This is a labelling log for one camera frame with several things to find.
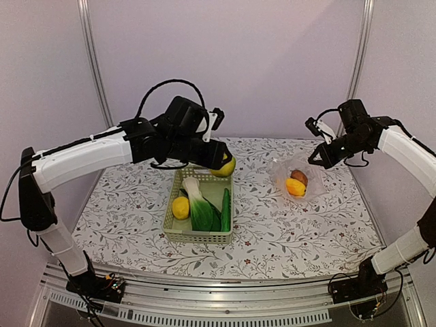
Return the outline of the brown potato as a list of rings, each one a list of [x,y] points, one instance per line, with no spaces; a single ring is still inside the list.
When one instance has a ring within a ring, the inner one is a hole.
[[[307,186],[308,184],[308,178],[306,174],[300,170],[293,170],[290,177],[301,182],[304,186]]]

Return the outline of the clear zip top bag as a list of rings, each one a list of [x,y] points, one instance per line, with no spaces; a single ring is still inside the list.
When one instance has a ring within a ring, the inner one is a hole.
[[[308,202],[327,194],[320,169],[309,164],[306,153],[274,157],[269,174],[272,183],[290,200]]]

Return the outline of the yellow orange mango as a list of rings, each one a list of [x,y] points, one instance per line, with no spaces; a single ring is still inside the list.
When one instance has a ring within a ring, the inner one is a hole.
[[[306,193],[306,185],[295,178],[287,178],[285,181],[287,192],[291,196],[303,197]]]

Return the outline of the yellow lemon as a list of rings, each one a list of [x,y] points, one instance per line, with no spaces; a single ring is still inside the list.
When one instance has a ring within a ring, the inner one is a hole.
[[[229,177],[233,174],[235,167],[236,167],[236,158],[233,157],[222,168],[220,168],[219,170],[210,170],[210,173],[213,176],[216,176],[219,178],[226,178],[226,177]]]
[[[175,219],[185,220],[189,217],[190,203],[186,197],[177,197],[172,201],[172,214]]]

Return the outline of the green white bok choy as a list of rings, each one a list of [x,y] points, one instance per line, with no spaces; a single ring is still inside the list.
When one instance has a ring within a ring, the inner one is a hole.
[[[199,180],[190,176],[183,180],[182,185],[189,199],[192,230],[220,232],[220,216],[214,206],[203,197]]]

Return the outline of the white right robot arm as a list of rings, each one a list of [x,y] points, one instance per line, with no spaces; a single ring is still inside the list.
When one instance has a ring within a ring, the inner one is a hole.
[[[327,124],[309,118],[306,127],[325,142],[317,146],[308,162],[329,169],[356,153],[379,150],[401,164],[435,199],[435,156],[415,139],[407,135],[398,121],[386,116],[360,116],[349,122],[346,134],[335,137]],[[352,291],[359,297],[368,296],[379,284],[377,275],[384,275],[435,247],[435,201],[432,201],[415,227],[376,253],[367,269],[352,283]]]

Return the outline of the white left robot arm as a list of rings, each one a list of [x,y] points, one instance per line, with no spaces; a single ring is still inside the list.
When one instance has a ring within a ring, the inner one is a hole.
[[[116,127],[48,151],[22,152],[18,179],[21,223],[35,232],[87,296],[102,288],[91,263],[55,213],[52,191],[71,180],[123,164],[150,159],[154,168],[174,159],[218,170],[232,156],[225,143],[211,139],[224,118],[222,110],[176,96],[168,109],[147,120],[133,118]]]

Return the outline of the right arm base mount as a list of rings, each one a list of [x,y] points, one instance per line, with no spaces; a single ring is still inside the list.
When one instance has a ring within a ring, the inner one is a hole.
[[[350,310],[358,319],[372,319],[386,299],[388,286],[385,276],[375,272],[371,258],[368,258],[360,263],[356,277],[345,273],[334,275],[329,281],[328,293],[334,304],[371,297],[367,302],[352,305]]]

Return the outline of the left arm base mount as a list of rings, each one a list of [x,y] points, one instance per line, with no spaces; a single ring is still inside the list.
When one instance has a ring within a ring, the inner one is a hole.
[[[113,273],[99,277],[93,271],[87,271],[81,275],[67,277],[69,281],[66,290],[69,292],[113,303],[121,303],[123,299],[125,280],[115,277]]]

